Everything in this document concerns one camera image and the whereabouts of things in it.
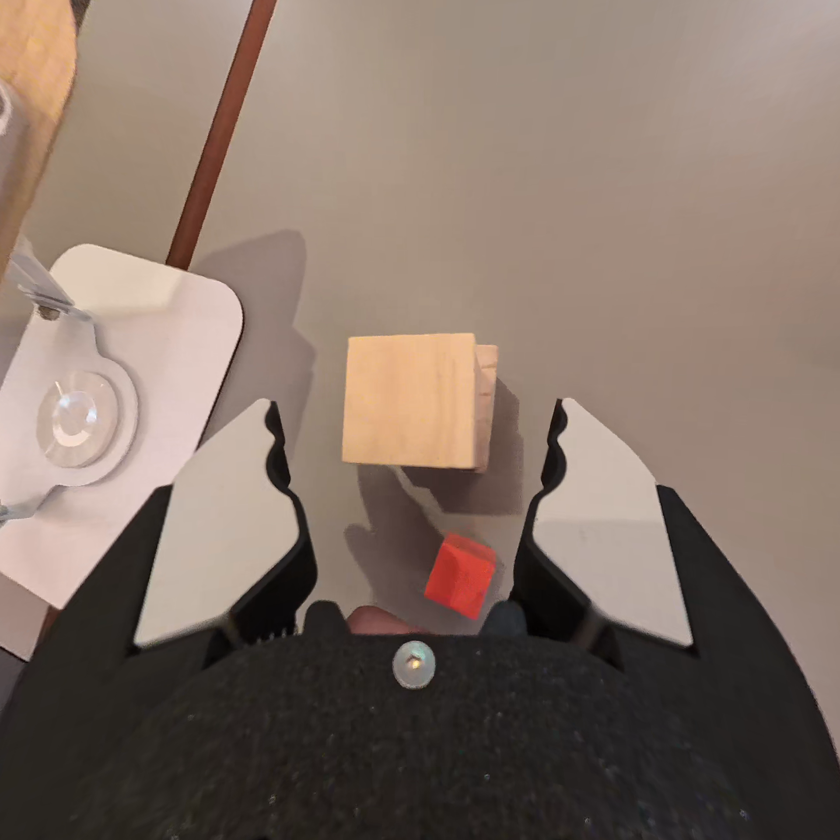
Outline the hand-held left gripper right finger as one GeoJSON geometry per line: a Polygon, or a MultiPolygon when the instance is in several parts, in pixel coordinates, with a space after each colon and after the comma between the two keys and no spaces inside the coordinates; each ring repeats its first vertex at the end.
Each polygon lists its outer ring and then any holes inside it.
{"type": "Polygon", "coordinates": [[[619,627],[694,643],[654,475],[572,398],[555,403],[511,598],[531,634],[593,648],[619,627]]]}

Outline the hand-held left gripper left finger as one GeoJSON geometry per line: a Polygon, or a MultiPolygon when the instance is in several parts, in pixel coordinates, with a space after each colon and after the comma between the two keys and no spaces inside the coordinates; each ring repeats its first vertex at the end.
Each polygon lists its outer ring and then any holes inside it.
{"type": "Polygon", "coordinates": [[[318,568],[285,443],[277,404],[261,398],[179,471],[134,632],[137,648],[207,629],[234,645],[294,632],[318,568]]]}

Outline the red wooden cube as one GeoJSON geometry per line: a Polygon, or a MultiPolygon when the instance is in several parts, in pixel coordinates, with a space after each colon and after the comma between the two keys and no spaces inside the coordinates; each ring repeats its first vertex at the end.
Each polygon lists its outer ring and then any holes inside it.
{"type": "Polygon", "coordinates": [[[494,549],[450,532],[437,552],[424,596],[475,621],[480,617],[496,569],[494,549]]]}

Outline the medium wooden cube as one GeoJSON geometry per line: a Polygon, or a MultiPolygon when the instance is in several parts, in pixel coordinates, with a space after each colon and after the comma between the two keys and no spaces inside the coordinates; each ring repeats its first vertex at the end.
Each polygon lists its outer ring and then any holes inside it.
{"type": "Polygon", "coordinates": [[[471,332],[350,338],[343,462],[475,468],[476,347],[471,332]]]}

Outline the white folding stand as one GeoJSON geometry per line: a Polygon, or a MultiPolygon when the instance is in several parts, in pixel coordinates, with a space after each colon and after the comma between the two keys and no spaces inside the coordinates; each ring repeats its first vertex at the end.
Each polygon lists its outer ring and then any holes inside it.
{"type": "Polygon", "coordinates": [[[33,314],[2,384],[2,574],[61,609],[157,487],[193,455],[243,332],[224,283],[77,245],[51,276],[89,321],[33,314]],[[48,389],[97,373],[119,395],[119,424],[93,464],[58,469],[36,437],[48,389]]]}

